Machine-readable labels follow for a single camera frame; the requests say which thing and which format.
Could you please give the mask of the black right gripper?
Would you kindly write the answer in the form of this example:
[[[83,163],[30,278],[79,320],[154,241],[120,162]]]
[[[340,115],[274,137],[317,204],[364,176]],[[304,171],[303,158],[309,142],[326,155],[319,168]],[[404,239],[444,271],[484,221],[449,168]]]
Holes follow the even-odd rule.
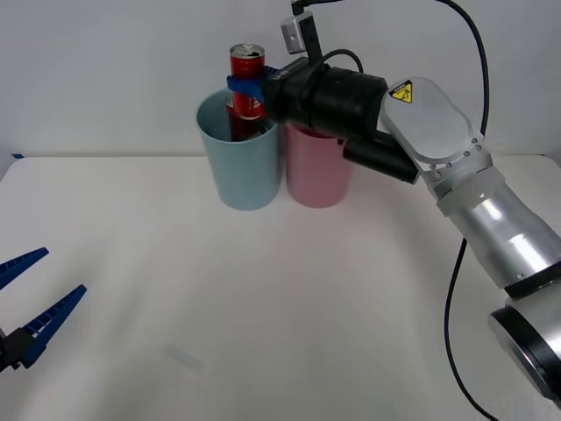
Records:
[[[314,70],[307,58],[298,58],[281,69],[264,66],[264,70],[268,77],[259,79],[228,75],[227,88],[263,101],[267,116],[275,122],[320,128],[314,101],[323,77],[323,64]]]

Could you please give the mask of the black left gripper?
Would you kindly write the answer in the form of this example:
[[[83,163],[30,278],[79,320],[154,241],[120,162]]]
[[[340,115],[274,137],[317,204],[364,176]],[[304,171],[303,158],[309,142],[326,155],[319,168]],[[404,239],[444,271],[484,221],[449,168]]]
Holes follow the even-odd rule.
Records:
[[[49,251],[45,247],[41,247],[1,263],[0,289],[5,288],[48,254]],[[31,367],[46,350],[53,335],[60,329],[86,292],[87,288],[79,285],[59,302],[7,336],[3,330],[0,330],[0,372],[7,367],[13,369]]]

